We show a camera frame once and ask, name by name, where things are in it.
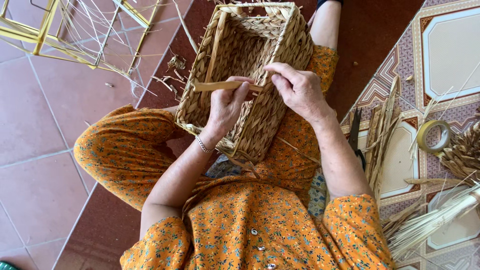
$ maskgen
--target tape roll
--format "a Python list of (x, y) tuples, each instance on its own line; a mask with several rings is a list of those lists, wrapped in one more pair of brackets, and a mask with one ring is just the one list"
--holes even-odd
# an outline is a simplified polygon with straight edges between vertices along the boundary
[[(440, 127), (442, 129), (442, 134), (440, 136), (440, 141), (434, 146), (427, 145), (427, 135), (431, 129), (434, 127)], [(431, 120), (426, 122), (420, 127), (419, 133), (417, 134), (417, 144), (420, 149), (428, 153), (440, 152), (443, 148), (447, 147), (450, 143), (450, 126), (447, 122), (441, 120)]]

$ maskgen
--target woman's right hand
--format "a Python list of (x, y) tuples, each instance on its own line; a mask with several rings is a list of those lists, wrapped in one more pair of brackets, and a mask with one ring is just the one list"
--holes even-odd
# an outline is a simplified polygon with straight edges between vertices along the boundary
[(272, 76), (285, 104), (310, 124), (321, 123), (327, 116), (335, 117), (322, 94), (320, 78), (310, 71), (298, 71), (288, 64), (271, 63), (264, 67), (279, 74)]

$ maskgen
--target orange floral dress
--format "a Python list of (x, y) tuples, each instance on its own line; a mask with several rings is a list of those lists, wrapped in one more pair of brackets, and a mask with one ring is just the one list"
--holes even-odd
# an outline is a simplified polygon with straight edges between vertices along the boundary
[[(331, 84), (336, 51), (317, 46), (308, 70)], [(159, 109), (119, 108), (90, 126), (74, 153), (101, 185), (134, 208), (174, 161), (167, 140), (182, 131)], [(287, 110), (276, 134), (319, 157), (312, 127)], [(252, 173), (201, 177), (183, 209), (152, 225), (120, 259), (126, 270), (156, 269), (393, 269), (368, 195), (336, 198), (321, 221), (307, 212), (316, 163), (275, 138)]]

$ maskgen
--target metal wire frame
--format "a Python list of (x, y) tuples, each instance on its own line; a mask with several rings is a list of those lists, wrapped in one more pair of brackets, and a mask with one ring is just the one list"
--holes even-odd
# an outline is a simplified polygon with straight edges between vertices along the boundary
[[(136, 59), (139, 56), (139, 51), (142, 46), (142, 43), (144, 41), (144, 38), (148, 32), (148, 29), (152, 26), (152, 21), (155, 16), (155, 13), (158, 8), (158, 3), (160, 0), (157, 0), (152, 14), (150, 16), (149, 20), (146, 20), (138, 11), (136, 11), (135, 8), (133, 8), (126, 0), (113, 0), (113, 2), (116, 4), (117, 8), (115, 10), (114, 16), (112, 20), (109, 23), (109, 28), (107, 31), (107, 34), (105, 35), (105, 39), (101, 45), (100, 51), (98, 55), (93, 55), (88, 52), (78, 50), (75, 46), (72, 46), (69, 42), (61, 39), (59, 37), (61, 28), (63, 24), (65, 23), (64, 18), (62, 17), (60, 21), (60, 25), (58, 27), (58, 30), (55, 35), (49, 34), (50, 27), (53, 22), (53, 18), (55, 15), (55, 12), (58, 8), (59, 1), (61, 0), (48, 0), (47, 6), (45, 8), (43, 7), (38, 7), (37, 5), (34, 5), (37, 8), (40, 8), (45, 11), (42, 22), (40, 24), (40, 27), (34, 28), (25, 24), (22, 24), (20, 22), (14, 21), (12, 19), (8, 19), (5, 17), (6, 11), (8, 8), (8, 3), (9, 0), (4, 0), (3, 7), (0, 11), (0, 22), (4, 23), (5, 25), (8, 25), (8, 27), (0, 26), (0, 39), (5, 41), (6, 43), (10, 44), (11, 46), (20, 49), (26, 53), (30, 53), (33, 55), (37, 56), (43, 56), (43, 57), (49, 57), (49, 58), (54, 58), (54, 59), (59, 59), (59, 60), (64, 60), (64, 61), (70, 61), (70, 62), (76, 62), (76, 63), (82, 63), (88, 65), (90, 68), (95, 69), (103, 69), (103, 70), (108, 70), (108, 71), (113, 71), (113, 72), (118, 72), (123, 75), (129, 75), (131, 69), (133, 69), (133, 65), (136, 62)], [(109, 64), (105, 62), (104, 60), (101, 60), (101, 56), (103, 54), (103, 50), (107, 44), (107, 39), (111, 33), (111, 30), (113, 28), (113, 23), (115, 19), (117, 18), (117, 15), (122, 9), (125, 11), (130, 17), (132, 17), (135, 21), (137, 21), (141, 26), (145, 28), (145, 31), (142, 34), (142, 37), (140, 38), (140, 42), (137, 46), (137, 50), (134, 53), (132, 63), (127, 71), (123, 71), (122, 69), (115, 67), (112, 64)], [(36, 43), (35, 48), (33, 51), (29, 51), (27, 49), (24, 49), (22, 47), (17, 46), (16, 44), (2, 38), (3, 37), (8, 37), (24, 42), (29, 42), (29, 43)], [(66, 45), (66, 47), (59, 46), (59, 43)], [(47, 44), (48, 46), (70, 56), (72, 59), (64, 58), (64, 57), (58, 57), (58, 56), (53, 56), (53, 55), (47, 55), (41, 53), (41, 50), (43, 48), (43, 45)]]

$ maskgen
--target silver bracelet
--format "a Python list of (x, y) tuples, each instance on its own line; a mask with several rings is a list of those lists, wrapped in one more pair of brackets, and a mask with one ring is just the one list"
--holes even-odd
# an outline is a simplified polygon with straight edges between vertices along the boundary
[(204, 143), (202, 143), (202, 141), (200, 140), (200, 138), (198, 136), (195, 136), (195, 139), (197, 140), (197, 142), (200, 144), (200, 147), (202, 148), (202, 150), (205, 152), (205, 153), (210, 153), (213, 151), (213, 149), (210, 149), (210, 150), (207, 150), (204, 146)]

